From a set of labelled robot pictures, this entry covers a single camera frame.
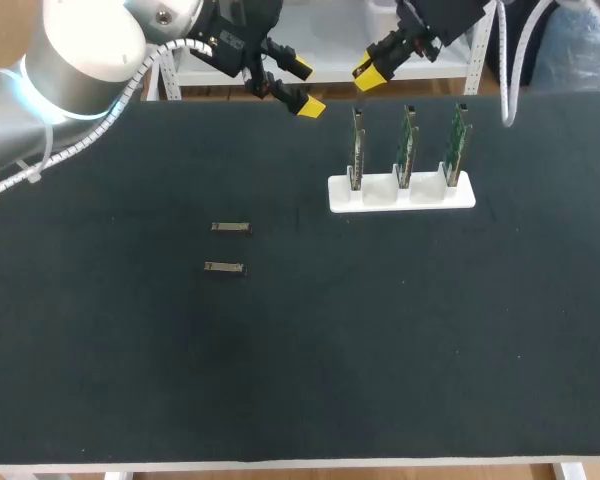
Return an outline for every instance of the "floor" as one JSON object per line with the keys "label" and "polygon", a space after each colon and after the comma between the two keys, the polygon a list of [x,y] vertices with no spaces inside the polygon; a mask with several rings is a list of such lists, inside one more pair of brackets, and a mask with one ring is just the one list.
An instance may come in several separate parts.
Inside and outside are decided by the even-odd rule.
{"label": "floor", "polygon": [[[600,464],[585,466],[587,478],[600,480]],[[73,480],[103,480],[101,474],[72,475]],[[554,480],[549,465],[497,467],[360,468],[195,473],[139,473],[134,480]]]}

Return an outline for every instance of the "silver cylinder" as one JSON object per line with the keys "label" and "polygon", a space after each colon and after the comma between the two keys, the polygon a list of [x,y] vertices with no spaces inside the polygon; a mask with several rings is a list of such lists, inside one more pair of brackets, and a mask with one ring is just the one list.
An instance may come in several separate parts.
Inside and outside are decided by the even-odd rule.
{"label": "silver cylinder", "polygon": [[26,105],[19,83],[0,73],[0,168],[41,152],[45,124]]}
{"label": "silver cylinder", "polygon": [[47,100],[79,115],[97,115],[108,110],[127,84],[89,77],[67,63],[51,45],[42,15],[38,16],[24,66],[23,73]]}
{"label": "silver cylinder", "polygon": [[[17,70],[18,66],[11,69],[15,78],[0,72],[0,169],[30,157],[39,161],[46,146],[43,113],[23,88]],[[53,151],[57,151],[81,140],[102,119],[58,116],[53,122],[46,121],[52,126]]]}

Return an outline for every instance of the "white shelf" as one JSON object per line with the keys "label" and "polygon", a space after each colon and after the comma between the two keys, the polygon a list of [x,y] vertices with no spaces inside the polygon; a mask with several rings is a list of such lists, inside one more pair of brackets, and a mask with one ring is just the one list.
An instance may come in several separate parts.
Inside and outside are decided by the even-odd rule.
{"label": "white shelf", "polygon": [[[287,5],[271,38],[295,48],[314,69],[309,83],[352,82],[351,72],[371,44],[363,0],[308,0]],[[467,77],[471,50],[465,37],[444,48],[435,63],[414,56],[396,72],[394,80]],[[286,83],[300,83],[281,72],[275,62],[265,68]],[[191,54],[183,54],[178,69],[180,86],[242,85],[242,76],[230,78]]]}

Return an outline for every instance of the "small metal connector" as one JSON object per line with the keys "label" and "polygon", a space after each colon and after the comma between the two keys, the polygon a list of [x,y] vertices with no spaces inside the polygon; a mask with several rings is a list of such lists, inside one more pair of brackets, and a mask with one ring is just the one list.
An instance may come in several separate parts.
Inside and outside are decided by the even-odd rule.
{"label": "small metal connector", "polygon": [[218,233],[242,233],[251,235],[253,227],[250,223],[212,223],[211,231]]}
{"label": "small metal connector", "polygon": [[244,277],[247,275],[247,266],[243,265],[242,263],[205,262],[204,271],[207,273],[219,273]]}

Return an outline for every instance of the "green circuit board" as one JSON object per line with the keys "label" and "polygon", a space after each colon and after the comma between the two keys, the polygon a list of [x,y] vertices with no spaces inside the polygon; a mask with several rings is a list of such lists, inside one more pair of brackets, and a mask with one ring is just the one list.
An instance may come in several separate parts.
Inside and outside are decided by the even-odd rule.
{"label": "green circuit board", "polygon": [[416,157],[416,143],[419,128],[416,126],[416,109],[405,107],[404,120],[402,122],[402,135],[398,147],[398,185],[401,189],[409,188],[413,163]]}
{"label": "green circuit board", "polygon": [[451,137],[443,160],[444,175],[449,187],[458,185],[458,179],[462,171],[462,161],[467,150],[470,134],[473,131],[473,125],[467,123],[468,114],[469,110],[465,104],[456,104]]}

